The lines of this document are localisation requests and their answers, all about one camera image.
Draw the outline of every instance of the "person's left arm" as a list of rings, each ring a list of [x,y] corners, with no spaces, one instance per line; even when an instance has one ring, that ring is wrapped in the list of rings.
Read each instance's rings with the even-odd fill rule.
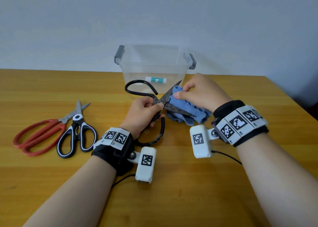
[[[120,125],[136,139],[163,104],[151,97],[136,99]],[[37,226],[96,226],[116,176],[116,170],[97,156],[67,180],[24,224]]]

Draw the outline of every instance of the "hand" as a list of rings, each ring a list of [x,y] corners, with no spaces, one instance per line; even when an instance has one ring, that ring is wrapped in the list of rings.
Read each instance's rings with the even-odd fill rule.
[[[137,139],[140,133],[148,126],[154,115],[163,108],[162,103],[154,105],[152,97],[144,96],[133,101],[127,113],[125,120],[119,126],[131,133],[134,139]]]
[[[187,100],[198,107],[214,112],[219,106],[232,101],[212,79],[200,73],[195,74],[191,80],[183,86],[185,92],[176,92],[173,96],[177,99]]]

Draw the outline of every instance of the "person's right arm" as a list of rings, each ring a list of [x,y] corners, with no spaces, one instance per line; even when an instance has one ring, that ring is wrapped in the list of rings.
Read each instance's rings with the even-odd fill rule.
[[[213,80],[196,74],[175,97],[214,112],[232,101]],[[237,153],[272,226],[318,226],[318,180],[268,134],[237,146]]]

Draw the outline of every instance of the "red handle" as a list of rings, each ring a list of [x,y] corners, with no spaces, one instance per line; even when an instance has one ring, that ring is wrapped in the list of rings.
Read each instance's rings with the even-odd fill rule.
[[[52,142],[49,146],[47,146],[45,149],[39,150],[37,152],[30,152],[29,151],[32,147],[34,147],[35,145],[38,145],[39,143],[41,143],[44,140],[48,139],[49,137],[53,136],[54,134],[56,134],[60,130],[62,130],[62,132],[58,136],[58,138],[54,142]],[[65,132],[65,130],[66,130],[66,125],[64,123],[58,124],[57,126],[52,128],[48,132],[44,133],[43,135],[39,136],[38,138],[28,142],[27,144],[24,143],[22,146],[22,152],[29,157],[35,157],[35,156],[39,156],[39,155],[46,153],[47,151],[54,148],[54,146],[58,143],[59,139],[61,138],[61,136]]]
[[[36,133],[34,133],[29,139],[27,139],[25,142],[23,143],[19,143],[20,138],[27,133],[28,131],[30,131],[31,129],[36,128],[37,126],[43,125],[45,123],[50,123],[49,125],[45,126],[44,128],[42,128],[41,130],[37,131]],[[48,120],[44,120],[44,121],[39,121],[35,124],[32,124],[30,126],[28,126],[27,128],[23,129],[21,132],[19,132],[13,139],[13,144],[18,147],[19,149],[23,147],[23,145],[26,145],[27,143],[33,141],[34,139],[42,136],[44,133],[46,133],[47,131],[49,131],[51,128],[53,128],[54,126],[58,125],[58,120],[57,119],[48,119]]]

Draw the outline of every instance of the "tabletop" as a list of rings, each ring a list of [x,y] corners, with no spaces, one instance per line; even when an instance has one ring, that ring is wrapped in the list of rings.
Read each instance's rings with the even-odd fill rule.
[[[315,119],[266,77],[209,77],[233,99],[254,106],[268,121],[273,139],[318,177]],[[74,157],[62,159],[56,147],[27,157],[13,146],[14,136],[35,122],[65,116],[77,100],[91,102],[83,115],[101,136],[119,126],[138,97],[124,86],[119,72],[0,70],[0,226],[23,225],[90,157],[77,150]],[[208,128],[212,119],[205,123]],[[269,226],[243,167],[217,154],[196,159],[189,128],[166,119],[164,136],[153,146],[152,184],[131,177],[114,187],[100,226]],[[159,130],[146,130],[140,140],[154,139]],[[213,148],[239,159],[236,149],[220,140],[213,141]]]

